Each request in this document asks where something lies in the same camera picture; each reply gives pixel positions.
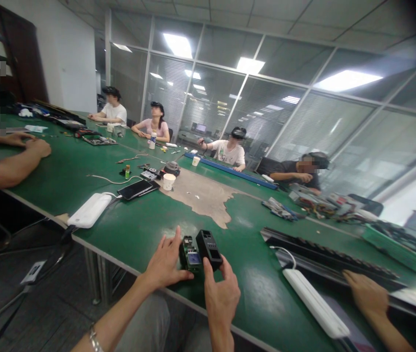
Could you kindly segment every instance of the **bracelet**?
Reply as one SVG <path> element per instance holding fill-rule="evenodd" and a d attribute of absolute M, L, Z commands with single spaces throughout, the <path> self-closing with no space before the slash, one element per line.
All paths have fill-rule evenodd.
<path fill-rule="evenodd" d="M 92 347 L 94 348 L 95 352 L 104 352 L 104 350 L 102 349 L 102 347 L 100 346 L 99 342 L 97 341 L 97 334 L 95 333 L 94 330 L 94 323 L 91 324 L 90 327 L 90 331 L 89 331 L 89 341 L 92 344 Z"/>

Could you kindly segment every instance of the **paper cup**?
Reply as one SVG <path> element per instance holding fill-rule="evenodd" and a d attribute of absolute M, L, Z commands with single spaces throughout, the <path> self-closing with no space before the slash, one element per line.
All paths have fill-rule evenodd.
<path fill-rule="evenodd" d="M 197 157 L 197 156 L 194 156 L 193 161 L 192 161 L 192 165 L 197 166 L 199 162 L 200 162 L 200 158 Z"/>
<path fill-rule="evenodd" d="M 172 174 L 165 174 L 164 180 L 162 181 L 162 188 L 164 188 L 166 191 L 170 191 L 172 189 L 172 185 L 175 181 L 175 175 Z"/>

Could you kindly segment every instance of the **blue strip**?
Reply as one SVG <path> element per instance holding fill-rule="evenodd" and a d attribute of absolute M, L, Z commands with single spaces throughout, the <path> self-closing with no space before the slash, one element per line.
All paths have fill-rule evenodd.
<path fill-rule="evenodd" d="M 190 159 L 193 159 L 193 157 L 194 157 L 195 155 L 190 154 L 190 153 L 185 153 L 185 156 L 186 156 L 186 157 L 189 157 Z M 269 182 L 267 182 L 267 181 L 264 181 L 264 180 L 261 180 L 261 179 L 255 178 L 255 177 L 250 176 L 250 175 L 248 175 L 248 174 L 244 174 L 244 173 L 241 173 L 241 172 L 239 172 L 239 171 L 235 171 L 235 170 L 233 170 L 233 169 L 231 169 L 231 168 L 229 168 L 229 167 L 226 167 L 226 166 L 224 166 L 224 165 L 217 164 L 217 163 L 215 163 L 214 161 L 211 161 L 211 160 L 208 160 L 208 159 L 201 158 L 201 159 L 200 159 L 200 162 L 201 162 L 201 163 L 203 163 L 203 164 L 207 164 L 207 165 L 209 165 L 209 166 L 212 166 L 212 167 L 214 167 L 214 168 L 216 168 L 216 169 L 219 169 L 219 170 L 225 171 L 225 172 L 227 172 L 227 173 L 229 173 L 229 174 L 231 174 L 231 175 L 235 175 L 235 176 L 237 176 L 237 177 L 240 177 L 240 178 L 246 179 L 247 181 L 250 181 L 250 182 L 253 182 L 253 183 L 257 183 L 257 184 L 259 184 L 260 186 L 264 186 L 264 187 L 267 187 L 267 188 L 270 188 L 270 189 L 273 189 L 273 190 L 275 190 L 275 189 L 277 189 L 277 188 L 278 188 L 278 186 L 277 186 L 277 185 L 275 185 L 275 184 L 271 184 L 271 183 L 269 183 Z"/>

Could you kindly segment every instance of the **bottle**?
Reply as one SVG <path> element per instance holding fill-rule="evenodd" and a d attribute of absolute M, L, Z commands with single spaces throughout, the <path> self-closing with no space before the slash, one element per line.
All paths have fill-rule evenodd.
<path fill-rule="evenodd" d="M 153 130 L 151 133 L 151 139 L 149 140 L 149 149 L 154 149 L 156 147 L 156 137 L 157 137 L 156 130 Z"/>

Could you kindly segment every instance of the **table leg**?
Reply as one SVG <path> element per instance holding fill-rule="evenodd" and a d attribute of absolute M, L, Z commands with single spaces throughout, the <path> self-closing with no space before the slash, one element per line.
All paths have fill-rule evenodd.
<path fill-rule="evenodd" d="M 112 277 L 110 275 L 110 262 L 102 256 L 97 256 L 100 279 L 100 295 L 106 304 L 112 299 Z"/>
<path fill-rule="evenodd" d="M 100 285 L 97 266 L 98 256 L 86 247 L 84 247 L 84 255 L 86 257 L 87 275 L 91 286 L 92 304 L 96 306 L 100 303 Z"/>

